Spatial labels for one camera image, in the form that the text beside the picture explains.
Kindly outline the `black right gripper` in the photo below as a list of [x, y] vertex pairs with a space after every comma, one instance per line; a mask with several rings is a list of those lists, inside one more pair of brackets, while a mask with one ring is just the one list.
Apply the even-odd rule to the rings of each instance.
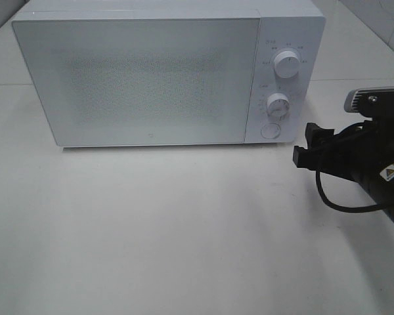
[[[293, 149], [297, 168], [327, 171], [359, 184], [394, 184], [394, 117], [354, 123], [339, 133], [308, 123], [305, 139], [308, 148]], [[327, 140], [328, 147], [322, 146]]]

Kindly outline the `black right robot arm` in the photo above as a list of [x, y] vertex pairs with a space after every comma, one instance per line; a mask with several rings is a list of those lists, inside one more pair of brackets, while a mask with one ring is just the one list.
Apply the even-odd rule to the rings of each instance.
[[[308, 123], [305, 139], [306, 147], [294, 146], [292, 159], [296, 167], [315, 172], [324, 204], [350, 214], [384, 211], [394, 223], [394, 121], [365, 120], [339, 133]], [[323, 173], [357, 183], [374, 204], [353, 207], [333, 202], [324, 191]]]

